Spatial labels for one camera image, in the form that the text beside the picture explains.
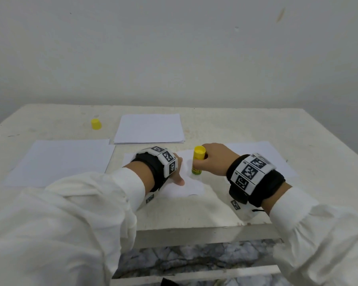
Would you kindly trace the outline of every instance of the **white sleeve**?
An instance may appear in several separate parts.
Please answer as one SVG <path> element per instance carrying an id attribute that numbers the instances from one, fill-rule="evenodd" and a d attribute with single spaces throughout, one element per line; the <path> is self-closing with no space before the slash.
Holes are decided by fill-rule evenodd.
<path id="1" fill-rule="evenodd" d="M 128 168 L 25 190 L 0 211 L 0 285 L 108 285 L 144 196 Z"/>
<path id="2" fill-rule="evenodd" d="M 281 273 L 295 286 L 358 285 L 358 213 L 319 204 L 298 188 L 273 206 L 270 219 L 284 244 L 275 246 Z"/>

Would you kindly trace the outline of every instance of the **left hand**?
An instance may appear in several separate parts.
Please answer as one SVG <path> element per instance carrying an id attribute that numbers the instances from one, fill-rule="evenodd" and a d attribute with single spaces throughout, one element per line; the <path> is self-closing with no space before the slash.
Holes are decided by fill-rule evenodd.
<path id="1" fill-rule="evenodd" d="M 176 153 L 174 155 L 178 159 L 178 169 L 170 175 L 170 178 L 174 181 L 175 184 L 179 186 L 184 186 L 184 179 L 180 176 L 180 169 L 182 167 L 183 158 L 179 157 Z"/>

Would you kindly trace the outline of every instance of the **marble floor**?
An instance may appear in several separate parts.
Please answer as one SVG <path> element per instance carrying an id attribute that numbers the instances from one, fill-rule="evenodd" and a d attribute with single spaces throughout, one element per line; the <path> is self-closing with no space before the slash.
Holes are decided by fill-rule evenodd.
<path id="1" fill-rule="evenodd" d="M 133 249 L 124 253 L 114 279 L 150 275 L 272 265 L 273 246 L 280 240 L 255 240 L 194 246 Z M 185 283 L 182 285 L 291 285 L 281 275 Z"/>

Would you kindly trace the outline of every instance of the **glue stick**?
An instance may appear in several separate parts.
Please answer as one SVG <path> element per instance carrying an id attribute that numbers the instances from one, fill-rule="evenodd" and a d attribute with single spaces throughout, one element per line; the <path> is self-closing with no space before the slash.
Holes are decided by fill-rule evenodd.
<path id="1" fill-rule="evenodd" d="M 196 146 L 194 149 L 194 158 L 193 159 L 204 159 L 205 157 L 205 147 L 204 146 Z M 194 175 L 200 175 L 201 170 L 194 169 L 194 165 L 192 165 L 192 173 Z"/>

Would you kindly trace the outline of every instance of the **right hand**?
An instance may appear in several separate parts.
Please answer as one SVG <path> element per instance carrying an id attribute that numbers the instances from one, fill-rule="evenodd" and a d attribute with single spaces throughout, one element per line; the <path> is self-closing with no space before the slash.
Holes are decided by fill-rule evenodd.
<path id="1" fill-rule="evenodd" d="M 225 176 L 228 168 L 239 157 L 237 153 L 221 143 L 203 144 L 206 149 L 206 158 L 194 159 L 193 166 L 197 170 L 205 170 L 214 175 Z"/>

